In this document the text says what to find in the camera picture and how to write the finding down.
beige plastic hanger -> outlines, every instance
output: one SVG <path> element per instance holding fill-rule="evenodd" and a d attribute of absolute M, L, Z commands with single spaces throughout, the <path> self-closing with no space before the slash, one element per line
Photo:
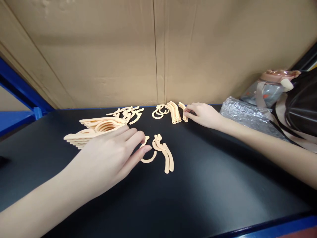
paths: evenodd
<path fill-rule="evenodd" d="M 92 119 L 83 119 L 79 120 L 79 122 L 85 125 L 87 128 L 94 129 L 100 122 L 102 121 L 115 121 L 118 125 L 126 124 L 126 121 L 119 117 L 100 117 L 100 118 L 92 118 Z"/>
<path fill-rule="evenodd" d="M 170 104 L 166 104 L 165 107 L 171 112 L 172 123 L 176 124 L 176 118 L 175 118 L 173 107 Z"/>
<path fill-rule="evenodd" d="M 131 117 L 130 117 L 130 119 L 134 117 L 134 115 L 136 113 L 136 111 L 135 111 L 136 109 L 139 109 L 139 106 L 131 109 Z"/>
<path fill-rule="evenodd" d="M 169 157 L 169 170 L 171 172 L 173 172 L 174 171 L 174 159 L 173 159 L 172 153 L 165 143 L 160 144 L 161 140 L 162 140 L 162 136 L 160 134 L 158 134 L 156 144 L 160 149 L 164 149 L 167 152 L 168 157 Z"/>
<path fill-rule="evenodd" d="M 155 110 L 154 112 L 152 112 L 152 117 L 153 117 L 154 119 L 161 119 L 161 118 L 164 116 L 164 114 L 161 114 L 160 117 L 154 116 L 155 113 L 158 114 L 158 110 L 159 110 L 159 109 L 161 109 L 161 107 L 160 107 L 159 105 L 157 105 L 157 106 L 156 106 L 156 110 Z"/>
<path fill-rule="evenodd" d="M 125 120 L 118 117 L 84 119 L 80 120 L 80 122 L 86 125 L 88 129 L 81 130 L 76 134 L 68 134 L 64 137 L 64 140 L 75 145 L 78 149 L 83 148 L 92 138 L 115 131 L 126 124 Z"/>
<path fill-rule="evenodd" d="M 145 146 L 145 144 L 146 144 L 146 142 L 148 141 L 149 138 L 150 138 L 149 136 L 145 136 L 145 142 L 140 146 L 140 148 L 143 147 L 143 146 Z M 150 158 L 150 159 L 148 159 L 148 160 L 145 160 L 145 159 L 142 158 L 141 161 L 142 161 L 143 163 L 145 163 L 145 164 L 150 163 L 150 162 L 152 162 L 152 161 L 154 160 L 154 158 L 156 157 L 156 154 L 157 154 L 157 152 L 156 152 L 156 150 L 155 150 L 154 153 L 153 153 L 152 158 Z"/>
<path fill-rule="evenodd" d="M 179 110 L 178 110 L 176 103 L 174 103 L 172 101 L 170 101 L 170 103 L 174 106 L 176 118 L 178 119 L 179 122 L 181 122 L 182 121 L 181 115 L 179 114 Z"/>
<path fill-rule="evenodd" d="M 178 123 L 178 119 L 176 118 L 175 108 L 170 102 L 168 102 L 166 105 L 169 106 L 170 110 L 172 110 L 174 122 Z"/>
<path fill-rule="evenodd" d="M 169 173 L 169 157 L 168 157 L 168 154 L 167 154 L 167 152 L 165 151 L 165 149 L 161 149 L 161 148 L 158 147 L 158 145 L 157 145 L 157 143 L 156 143 L 157 138 L 158 138 L 158 136 L 157 136 L 157 135 L 154 135 L 154 140 L 153 140 L 153 142 L 152 142 L 152 146 L 153 146 L 153 148 L 154 148 L 155 150 L 161 151 L 161 152 L 163 153 L 163 155 L 164 155 L 164 157 L 165 157 L 165 169 L 164 169 L 164 172 L 165 172 L 166 174 L 168 174 L 168 173 Z"/>
<path fill-rule="evenodd" d="M 115 112 L 113 112 L 113 113 L 108 113 L 108 114 L 106 114 L 106 116 L 114 115 L 114 114 L 123 112 L 123 111 L 125 111 L 125 110 L 129 110 L 129 109 L 130 109 L 130 111 L 131 111 L 132 108 L 133 108 L 132 106 L 131 106 L 131 107 L 124 107 L 124 108 L 122 108 L 122 109 L 118 108 L 117 111 L 115 111 Z"/>
<path fill-rule="evenodd" d="M 135 114 L 137 115 L 137 118 L 134 120 L 134 121 L 131 121 L 129 124 L 130 125 L 132 125 L 133 123 L 136 123 L 139 119 L 140 119 L 140 117 L 141 117 L 141 115 L 142 115 L 142 111 L 144 110 L 144 107 L 143 108 L 141 108 L 141 109 L 139 109 L 139 110 L 135 110 L 135 111 L 133 111 L 133 112 L 135 112 Z"/>
<path fill-rule="evenodd" d="M 188 118 L 186 116 L 184 116 L 184 110 L 185 110 L 186 106 L 184 104 L 182 104 L 181 102 L 178 103 L 178 106 L 183 110 L 183 120 L 185 122 L 188 122 Z"/>
<path fill-rule="evenodd" d="M 157 111 L 156 114 L 158 115 L 165 115 L 165 114 L 168 114 L 169 113 L 169 110 L 165 110 L 165 112 L 162 112 L 161 109 L 164 108 L 165 104 L 159 104 L 157 105 L 159 107 L 159 110 Z"/>
<path fill-rule="evenodd" d="M 170 105 L 173 108 L 174 116 L 175 116 L 175 119 L 176 119 L 176 123 L 178 123 L 179 122 L 178 110 L 175 109 L 174 104 L 173 104 L 172 101 L 168 102 L 167 104 Z"/>

cardboard box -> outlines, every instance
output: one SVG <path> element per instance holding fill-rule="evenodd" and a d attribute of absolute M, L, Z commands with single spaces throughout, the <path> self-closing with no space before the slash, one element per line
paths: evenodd
<path fill-rule="evenodd" d="M 0 21 L 2 57 L 55 108 L 222 103 L 317 39 L 311 0 L 0 0 Z"/>

plastic bag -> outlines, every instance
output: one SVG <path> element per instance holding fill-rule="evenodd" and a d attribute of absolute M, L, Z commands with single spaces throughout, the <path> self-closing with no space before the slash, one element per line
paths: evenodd
<path fill-rule="evenodd" d="M 256 106 L 245 101 L 227 98 L 222 104 L 220 114 L 254 130 L 288 141 Z"/>

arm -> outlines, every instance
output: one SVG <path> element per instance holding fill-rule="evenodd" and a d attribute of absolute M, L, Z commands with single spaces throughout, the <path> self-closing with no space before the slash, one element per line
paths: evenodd
<path fill-rule="evenodd" d="M 205 127 L 239 139 L 294 177 L 317 189 L 317 155 L 313 152 L 225 118 L 205 103 L 187 105 L 184 114 Z"/>
<path fill-rule="evenodd" d="M 55 177 L 0 213 L 1 237 L 41 237 L 75 210 L 124 179 L 151 150 L 132 156 L 145 135 L 123 126 L 92 139 Z"/>

fingernail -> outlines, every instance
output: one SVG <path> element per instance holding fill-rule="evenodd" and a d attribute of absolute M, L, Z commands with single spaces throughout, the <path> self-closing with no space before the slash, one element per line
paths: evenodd
<path fill-rule="evenodd" d="M 149 152 L 152 149 L 152 146 L 147 146 L 144 148 L 144 152 Z"/>

